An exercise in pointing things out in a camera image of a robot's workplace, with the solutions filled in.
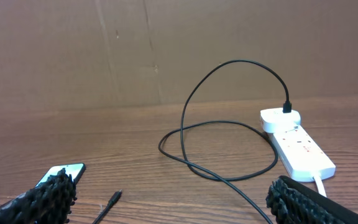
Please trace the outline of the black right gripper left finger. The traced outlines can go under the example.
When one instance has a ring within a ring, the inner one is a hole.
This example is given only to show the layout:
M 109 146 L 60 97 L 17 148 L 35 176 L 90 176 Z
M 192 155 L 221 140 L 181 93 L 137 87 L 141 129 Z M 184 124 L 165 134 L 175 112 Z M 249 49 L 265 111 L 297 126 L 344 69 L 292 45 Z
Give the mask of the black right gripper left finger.
M 68 223 L 76 184 L 62 168 L 45 182 L 0 206 L 0 224 Z

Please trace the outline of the Samsung Galaxy smartphone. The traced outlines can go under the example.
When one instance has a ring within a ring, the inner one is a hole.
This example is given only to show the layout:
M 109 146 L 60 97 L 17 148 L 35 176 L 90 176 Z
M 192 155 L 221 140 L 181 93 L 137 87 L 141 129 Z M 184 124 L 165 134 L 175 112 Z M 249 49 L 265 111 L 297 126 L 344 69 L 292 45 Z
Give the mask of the Samsung Galaxy smartphone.
M 41 183 L 44 183 L 47 181 L 47 179 L 51 175 L 57 175 L 59 171 L 62 169 L 65 170 L 65 173 L 67 176 L 71 176 L 72 181 L 77 184 L 80 180 L 81 176 L 86 170 L 86 166 L 84 163 L 77 163 L 77 164 L 65 164 L 65 165 L 59 165 L 59 166 L 53 166 L 49 168 L 49 170 L 45 173 L 45 175 L 39 180 L 39 182 L 35 185 L 36 187 L 40 185 Z

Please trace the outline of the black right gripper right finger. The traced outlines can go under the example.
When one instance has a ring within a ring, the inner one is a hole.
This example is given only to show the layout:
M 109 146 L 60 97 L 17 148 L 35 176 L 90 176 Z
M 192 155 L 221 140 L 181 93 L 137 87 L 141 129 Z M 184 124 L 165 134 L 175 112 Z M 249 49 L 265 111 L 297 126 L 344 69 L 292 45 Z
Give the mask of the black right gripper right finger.
M 281 175 L 269 187 L 267 207 L 279 224 L 358 224 L 358 214 Z

